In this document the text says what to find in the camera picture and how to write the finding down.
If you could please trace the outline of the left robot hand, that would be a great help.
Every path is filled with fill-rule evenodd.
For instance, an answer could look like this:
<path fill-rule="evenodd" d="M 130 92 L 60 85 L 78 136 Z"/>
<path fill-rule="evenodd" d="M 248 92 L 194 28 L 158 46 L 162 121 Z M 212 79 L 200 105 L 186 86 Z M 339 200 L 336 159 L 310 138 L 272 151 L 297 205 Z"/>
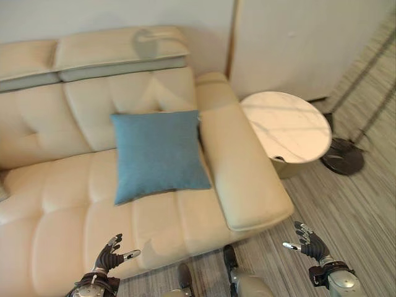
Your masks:
<path fill-rule="evenodd" d="M 107 275 L 110 270 L 118 267 L 126 261 L 138 257 L 141 254 L 140 249 L 135 249 L 124 254 L 117 254 L 116 250 L 121 247 L 120 242 L 122 240 L 123 234 L 119 233 L 108 241 L 105 247 L 100 251 L 94 263 L 92 272 Z"/>

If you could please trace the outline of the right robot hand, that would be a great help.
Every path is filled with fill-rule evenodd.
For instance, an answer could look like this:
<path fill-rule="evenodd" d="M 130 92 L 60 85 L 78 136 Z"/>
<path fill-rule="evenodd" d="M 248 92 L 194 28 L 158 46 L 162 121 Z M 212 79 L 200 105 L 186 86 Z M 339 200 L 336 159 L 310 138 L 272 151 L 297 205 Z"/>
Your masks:
<path fill-rule="evenodd" d="M 326 259 L 330 259 L 330 251 L 323 240 L 307 224 L 294 221 L 295 233 L 300 236 L 299 244 L 283 242 L 282 246 L 292 251 L 298 251 L 315 259 L 320 265 L 324 265 Z"/>

